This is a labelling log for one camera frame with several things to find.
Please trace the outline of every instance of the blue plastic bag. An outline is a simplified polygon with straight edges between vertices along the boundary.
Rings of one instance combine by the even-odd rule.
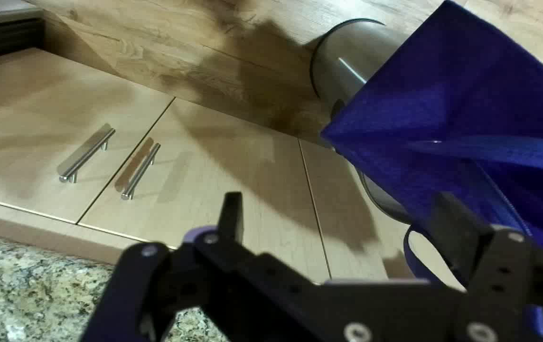
[[[438,191],[543,244],[543,64],[444,1],[322,130],[413,223]]]

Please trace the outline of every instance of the cabinet drawer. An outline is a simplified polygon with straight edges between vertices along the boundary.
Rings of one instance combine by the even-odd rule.
[[[39,49],[0,56],[0,204],[77,221],[168,102]],[[102,126],[115,128],[108,149],[60,182]]]
[[[155,161],[123,199],[153,142]],[[235,189],[248,248],[328,277],[297,140],[178,98],[79,223],[176,246],[189,227],[214,223]]]

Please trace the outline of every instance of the drawer handle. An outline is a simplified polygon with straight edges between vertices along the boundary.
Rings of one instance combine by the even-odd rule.
[[[142,174],[145,172],[145,168],[153,163],[155,153],[159,149],[159,142],[155,142],[149,149],[149,153],[144,157],[142,164],[138,166],[138,170],[134,172],[134,176],[127,182],[127,185],[121,191],[123,199],[132,199],[134,197],[134,187],[138,185]]]
[[[106,149],[108,147],[108,138],[115,132],[113,126],[104,125],[102,132],[98,130],[100,138],[90,142],[87,149],[60,172],[60,182],[77,182],[77,170],[83,166],[83,163],[96,153],[96,149]]]

